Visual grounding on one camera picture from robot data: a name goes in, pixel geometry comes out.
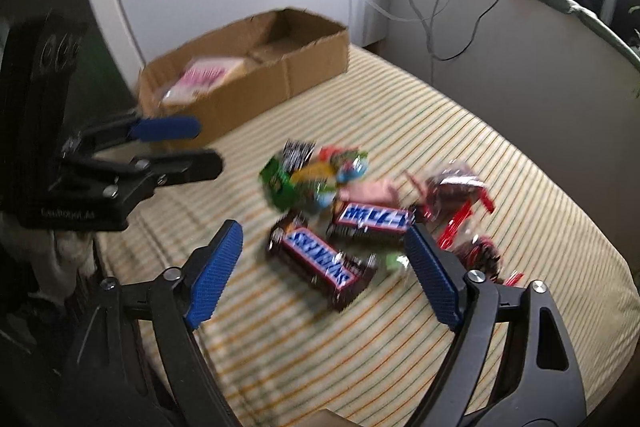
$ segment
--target candy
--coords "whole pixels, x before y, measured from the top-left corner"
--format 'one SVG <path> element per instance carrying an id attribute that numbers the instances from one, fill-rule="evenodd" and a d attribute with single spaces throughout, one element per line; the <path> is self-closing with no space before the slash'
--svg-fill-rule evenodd
<path id="1" fill-rule="evenodd" d="M 490 237 L 476 235 L 470 241 L 455 247 L 452 253 L 467 270 L 480 270 L 492 280 L 496 280 L 500 275 L 500 252 Z"/>
<path id="2" fill-rule="evenodd" d="M 402 271 L 404 273 L 409 269 L 409 258 L 405 255 L 397 253 L 385 256 L 386 271 L 389 273 Z"/>
<path id="3" fill-rule="evenodd" d="M 397 246 L 413 223 L 414 214 L 406 208 L 337 201 L 326 235 L 329 239 L 359 238 Z"/>
<path id="4" fill-rule="evenodd" d="M 338 198 L 342 201 L 381 206 L 398 206 L 400 203 L 398 188 L 391 180 L 351 183 L 338 190 Z"/>
<path id="5" fill-rule="evenodd" d="M 424 183 L 405 171 L 409 181 L 420 193 L 420 213 L 426 220 L 436 219 L 441 213 L 453 214 L 470 201 L 481 200 L 489 213 L 495 210 L 484 182 L 460 160 L 440 163 L 431 169 Z"/>
<path id="6" fill-rule="evenodd" d="M 279 210 L 288 210 L 298 203 L 300 195 L 276 158 L 271 158 L 264 166 L 260 171 L 260 178 L 271 196 L 271 201 Z"/>
<path id="7" fill-rule="evenodd" d="M 291 175 L 294 185 L 309 180 L 329 180 L 334 178 L 334 168 L 327 162 L 314 162 Z"/>
<path id="8" fill-rule="evenodd" d="M 288 174 L 302 169 L 309 163 L 315 147 L 314 142 L 287 140 L 282 150 L 282 168 Z"/>
<path id="9" fill-rule="evenodd" d="M 438 246 L 454 253 L 467 270 L 480 270 L 497 281 L 502 267 L 502 258 L 490 237 L 472 217 L 471 201 L 457 211 L 438 238 Z"/>
<path id="10" fill-rule="evenodd" d="M 290 212 L 271 229 L 268 253 L 276 253 L 301 271 L 342 311 L 369 285 L 376 273 L 374 257 L 361 261 L 334 250 L 307 227 L 306 219 Z"/>
<path id="11" fill-rule="evenodd" d="M 296 185 L 296 192 L 304 203 L 311 204 L 315 210 L 328 208 L 335 198 L 335 187 L 325 179 L 300 182 Z"/>
<path id="12" fill-rule="evenodd" d="M 241 57 L 197 58 L 188 64 L 180 79 L 162 97 L 163 105 L 186 105 L 206 95 L 221 84 L 247 73 Z"/>
<path id="13" fill-rule="evenodd" d="M 505 286 L 515 286 L 523 277 L 524 273 L 514 270 L 511 272 L 511 275 L 507 278 L 506 281 L 502 282 L 500 279 L 497 279 L 496 282 L 504 284 Z"/>
<path id="14" fill-rule="evenodd" d="M 335 146 L 322 147 L 320 161 L 328 161 L 335 171 L 338 183 L 348 183 L 362 178 L 369 168 L 367 153 L 356 148 L 341 149 Z"/>

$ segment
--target fabric cloth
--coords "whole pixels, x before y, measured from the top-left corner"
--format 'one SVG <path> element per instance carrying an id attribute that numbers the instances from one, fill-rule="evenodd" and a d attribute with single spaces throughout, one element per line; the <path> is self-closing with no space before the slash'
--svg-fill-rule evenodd
<path id="1" fill-rule="evenodd" d="M 100 234 L 108 269 L 133 283 L 180 266 L 225 219 L 242 224 L 238 265 L 196 337 L 245 426 L 295 425 L 323 408 L 366 427 L 403 425 L 452 340 L 415 276 L 381 273 L 337 314 L 283 261 L 266 258 L 268 233 L 280 214 L 268 205 L 258 172 L 287 139 L 364 148 L 370 159 L 365 179 L 396 180 L 404 204 L 417 196 L 404 169 L 419 174 L 437 160 L 466 160 L 495 200 L 492 215 L 477 215 L 504 254 L 504 273 L 524 272 L 520 285 L 533 279 L 548 284 L 574 344 L 589 409 L 606 395 L 634 352 L 640 328 L 640 298 L 623 258 L 494 130 L 352 46 L 347 73 L 214 142 L 225 159 L 216 181 L 159 189 L 133 211 L 125 232 Z M 506 330 L 495 330 L 470 409 L 488 399 Z M 151 327 L 143 338 L 159 366 Z"/>
<path id="2" fill-rule="evenodd" d="M 76 289 L 78 274 L 95 272 L 93 233 L 31 230 L 0 213 L 0 243 L 16 261 L 31 264 L 39 290 L 33 297 L 62 306 Z"/>

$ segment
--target snickers bar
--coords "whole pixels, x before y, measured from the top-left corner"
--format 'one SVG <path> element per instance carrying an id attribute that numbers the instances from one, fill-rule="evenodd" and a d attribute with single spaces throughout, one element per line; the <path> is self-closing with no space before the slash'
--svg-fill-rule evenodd
<path id="1" fill-rule="evenodd" d="M 291 211 L 271 229 L 268 253 L 277 253 L 325 293 L 332 308 L 342 311 L 369 285 L 377 267 L 373 256 L 362 261 L 326 244 Z"/>
<path id="2" fill-rule="evenodd" d="M 407 208 L 337 201 L 326 236 L 358 238 L 400 246 L 404 234 L 414 223 L 414 213 Z"/>

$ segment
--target metal screw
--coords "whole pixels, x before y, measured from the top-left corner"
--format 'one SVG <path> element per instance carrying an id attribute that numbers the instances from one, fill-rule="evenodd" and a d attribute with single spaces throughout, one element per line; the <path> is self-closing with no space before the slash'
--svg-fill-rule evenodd
<path id="1" fill-rule="evenodd" d="M 531 287 L 533 288 L 534 292 L 538 292 L 538 293 L 544 293 L 548 289 L 546 287 L 546 284 L 539 280 L 533 281 L 531 283 Z"/>
<path id="2" fill-rule="evenodd" d="M 164 277 L 164 279 L 168 281 L 177 281 L 178 279 L 180 279 L 180 277 L 182 277 L 182 272 L 180 271 L 180 268 L 176 268 L 174 266 L 164 270 L 162 277 Z"/>
<path id="3" fill-rule="evenodd" d="M 136 169 L 138 169 L 139 171 L 143 171 L 149 166 L 150 163 L 151 162 L 149 160 L 138 160 L 136 162 Z"/>
<path id="4" fill-rule="evenodd" d="M 118 195 L 118 186 L 117 185 L 107 185 L 102 191 L 102 195 L 105 198 L 110 198 L 113 200 Z"/>
<path id="5" fill-rule="evenodd" d="M 471 282 L 484 282 L 486 279 L 484 273 L 480 270 L 470 270 L 466 273 L 466 276 L 469 277 Z"/>
<path id="6" fill-rule="evenodd" d="M 100 281 L 100 287 L 103 290 L 113 290 L 116 287 L 116 280 L 113 277 L 107 277 Z"/>

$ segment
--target blue gripper jaw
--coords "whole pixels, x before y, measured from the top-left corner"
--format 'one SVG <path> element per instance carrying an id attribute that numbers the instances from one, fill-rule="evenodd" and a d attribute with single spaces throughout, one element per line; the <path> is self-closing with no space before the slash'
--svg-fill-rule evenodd
<path id="1" fill-rule="evenodd" d="M 436 318 L 457 331 L 466 307 L 465 269 L 458 258 L 441 250 L 422 224 L 416 224 L 406 232 L 404 253 Z"/>
<path id="2" fill-rule="evenodd" d="M 241 251 L 242 226 L 227 219 L 209 245 L 191 253 L 182 267 L 191 299 L 184 318 L 191 328 L 211 318 Z"/>
<path id="3" fill-rule="evenodd" d="M 190 139 L 200 134 L 200 130 L 200 122 L 193 116 L 141 118 L 129 129 L 129 138 L 141 142 Z"/>

